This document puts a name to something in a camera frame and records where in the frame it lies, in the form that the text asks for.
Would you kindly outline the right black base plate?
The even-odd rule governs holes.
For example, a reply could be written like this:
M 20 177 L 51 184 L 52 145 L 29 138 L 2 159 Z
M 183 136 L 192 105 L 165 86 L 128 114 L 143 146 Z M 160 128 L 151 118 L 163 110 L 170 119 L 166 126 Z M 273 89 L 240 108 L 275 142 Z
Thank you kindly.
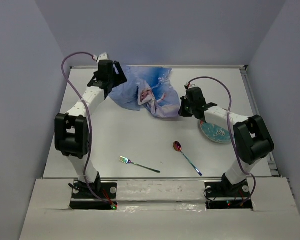
M 220 181 L 205 182 L 203 195 L 207 210 L 253 210 L 252 200 L 249 198 L 245 201 L 250 195 L 247 180 L 229 191 L 223 189 Z

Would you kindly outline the silver front table rail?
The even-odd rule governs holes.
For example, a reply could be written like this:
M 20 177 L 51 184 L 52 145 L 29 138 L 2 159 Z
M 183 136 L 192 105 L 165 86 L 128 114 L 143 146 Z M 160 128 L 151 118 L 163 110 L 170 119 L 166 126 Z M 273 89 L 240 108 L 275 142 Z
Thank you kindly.
M 256 179 L 282 178 L 280 175 L 256 176 Z M 43 177 L 43 180 L 76 180 L 76 177 Z M 102 181 L 221 181 L 221 177 L 101 177 Z

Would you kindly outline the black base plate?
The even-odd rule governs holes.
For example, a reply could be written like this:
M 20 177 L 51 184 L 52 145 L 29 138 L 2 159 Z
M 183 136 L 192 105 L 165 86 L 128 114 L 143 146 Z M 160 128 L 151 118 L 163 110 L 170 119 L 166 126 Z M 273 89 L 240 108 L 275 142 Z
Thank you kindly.
M 253 210 L 252 200 L 249 198 L 245 201 L 250 195 L 247 180 L 229 191 L 223 189 L 220 181 L 205 182 L 203 195 L 207 210 Z
M 72 210 L 117 210 L 118 184 L 116 182 L 101 182 L 100 190 L 94 189 L 93 193 L 85 184 L 77 180 L 68 183 L 68 186 L 71 188 L 69 207 Z

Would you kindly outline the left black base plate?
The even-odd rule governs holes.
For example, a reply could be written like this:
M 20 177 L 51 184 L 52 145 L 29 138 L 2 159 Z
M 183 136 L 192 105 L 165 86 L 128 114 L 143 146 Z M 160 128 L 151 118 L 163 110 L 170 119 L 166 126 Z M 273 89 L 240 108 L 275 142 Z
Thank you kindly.
M 68 183 L 68 186 L 71 188 L 69 207 L 72 210 L 117 210 L 118 184 L 116 182 L 101 182 L 100 190 L 94 189 L 93 193 L 85 184 L 77 180 Z

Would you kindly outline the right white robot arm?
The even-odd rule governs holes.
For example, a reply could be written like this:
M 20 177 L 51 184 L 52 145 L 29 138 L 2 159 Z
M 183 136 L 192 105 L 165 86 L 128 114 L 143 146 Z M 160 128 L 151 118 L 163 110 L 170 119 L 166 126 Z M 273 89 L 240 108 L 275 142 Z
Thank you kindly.
M 179 115 L 195 117 L 204 124 L 228 131 L 236 160 L 222 175 L 217 187 L 212 188 L 225 197 L 232 196 L 242 188 L 247 177 L 255 179 L 252 169 L 275 148 L 261 116 L 238 115 L 215 103 L 207 103 L 199 87 L 186 88 L 185 96 L 181 97 Z

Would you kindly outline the blue princess print cloth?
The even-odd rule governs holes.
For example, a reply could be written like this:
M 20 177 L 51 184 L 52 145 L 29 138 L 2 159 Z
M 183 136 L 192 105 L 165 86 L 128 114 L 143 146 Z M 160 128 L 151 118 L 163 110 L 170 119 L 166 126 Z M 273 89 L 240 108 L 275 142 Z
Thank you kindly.
M 155 118 L 176 118 L 181 107 L 171 84 L 171 68 L 124 66 L 127 82 L 115 87 L 109 97 L 120 107 L 139 111 L 142 107 Z

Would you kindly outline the iridescent fork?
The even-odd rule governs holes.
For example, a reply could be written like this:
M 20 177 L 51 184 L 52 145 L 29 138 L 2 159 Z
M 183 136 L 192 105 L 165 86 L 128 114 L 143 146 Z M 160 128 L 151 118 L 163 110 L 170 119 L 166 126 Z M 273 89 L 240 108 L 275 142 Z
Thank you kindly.
M 127 164 L 127 165 L 134 165 L 134 166 L 137 166 L 137 167 L 140 167 L 140 168 L 149 170 L 149 171 L 154 172 L 154 173 L 157 173 L 157 174 L 160 174 L 160 173 L 161 173 L 160 170 L 156 170 L 156 169 L 153 169 L 153 168 L 150 168 L 150 167 L 147 167 L 147 166 L 144 166 L 144 165 L 135 163 L 135 162 L 131 161 L 129 158 L 124 157 L 124 156 L 120 156 L 120 157 L 119 157 L 119 160 L 120 160 L 122 163 Z

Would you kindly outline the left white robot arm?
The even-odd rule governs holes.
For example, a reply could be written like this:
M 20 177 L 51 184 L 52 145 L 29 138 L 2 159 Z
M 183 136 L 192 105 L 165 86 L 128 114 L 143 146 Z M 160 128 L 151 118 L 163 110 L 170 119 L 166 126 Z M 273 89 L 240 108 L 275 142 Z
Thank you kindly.
M 90 161 L 92 153 L 91 116 L 112 90 L 127 82 L 118 61 L 100 60 L 97 71 L 77 103 L 54 119 L 55 149 L 71 162 L 77 173 L 78 190 L 94 198 L 100 194 L 100 174 Z

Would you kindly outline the red and blue plate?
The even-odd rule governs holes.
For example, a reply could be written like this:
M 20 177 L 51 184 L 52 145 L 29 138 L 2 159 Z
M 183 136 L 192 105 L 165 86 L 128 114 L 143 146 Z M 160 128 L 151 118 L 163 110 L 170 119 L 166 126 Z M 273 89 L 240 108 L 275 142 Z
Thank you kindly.
M 219 127 L 215 124 L 199 121 L 199 126 L 203 134 L 212 142 L 217 144 L 231 143 L 231 136 L 227 129 Z

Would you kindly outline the iridescent spoon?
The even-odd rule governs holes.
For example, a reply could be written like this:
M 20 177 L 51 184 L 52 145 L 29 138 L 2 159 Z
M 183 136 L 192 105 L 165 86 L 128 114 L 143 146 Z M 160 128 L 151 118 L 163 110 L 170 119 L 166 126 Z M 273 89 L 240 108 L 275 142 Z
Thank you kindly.
M 183 157 L 188 161 L 188 163 L 194 168 L 194 170 L 197 172 L 197 174 L 202 177 L 203 174 L 200 172 L 200 170 L 192 163 L 192 161 L 183 153 L 183 149 L 181 144 L 178 141 L 174 141 L 172 144 L 175 151 L 181 153 Z

